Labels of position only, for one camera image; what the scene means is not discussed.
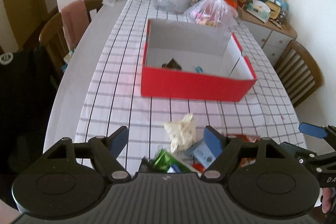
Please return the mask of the person's right hand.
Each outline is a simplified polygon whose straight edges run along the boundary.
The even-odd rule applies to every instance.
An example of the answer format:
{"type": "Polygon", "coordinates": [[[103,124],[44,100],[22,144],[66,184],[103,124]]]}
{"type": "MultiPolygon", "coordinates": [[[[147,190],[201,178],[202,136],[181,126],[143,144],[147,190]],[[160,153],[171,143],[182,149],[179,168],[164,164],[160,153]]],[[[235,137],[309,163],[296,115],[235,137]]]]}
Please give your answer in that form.
{"type": "Polygon", "coordinates": [[[334,196],[335,196],[334,188],[322,189],[321,209],[324,214],[328,213],[332,209],[334,196]]]}

